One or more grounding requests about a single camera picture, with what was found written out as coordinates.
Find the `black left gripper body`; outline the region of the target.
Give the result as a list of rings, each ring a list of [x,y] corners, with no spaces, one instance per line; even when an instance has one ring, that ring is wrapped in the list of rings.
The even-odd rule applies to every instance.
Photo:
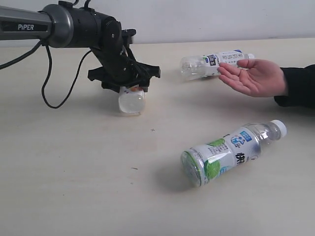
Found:
[[[159,66],[141,63],[135,59],[130,48],[133,43],[135,29],[122,30],[122,47],[118,51],[113,48],[96,49],[91,51],[101,66],[88,71],[90,81],[100,81],[103,89],[119,92],[121,87],[131,88],[140,86],[144,92],[148,91],[150,79],[160,78]]]

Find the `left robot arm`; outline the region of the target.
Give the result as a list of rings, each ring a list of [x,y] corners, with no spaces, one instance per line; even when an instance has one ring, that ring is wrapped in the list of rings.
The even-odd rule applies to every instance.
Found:
[[[135,59],[129,47],[135,34],[135,29],[123,29],[114,17],[90,8],[88,1],[75,8],[61,0],[38,12],[0,8],[1,40],[39,39],[52,48],[89,48],[101,67],[89,70],[88,78],[115,92],[133,86],[147,91],[150,79],[160,77],[159,66]]]

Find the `person's open hand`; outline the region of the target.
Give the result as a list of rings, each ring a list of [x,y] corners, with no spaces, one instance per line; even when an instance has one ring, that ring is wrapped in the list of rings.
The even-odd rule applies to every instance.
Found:
[[[264,59],[243,59],[237,66],[220,63],[219,79],[233,90],[251,97],[287,96],[284,72],[274,62]]]

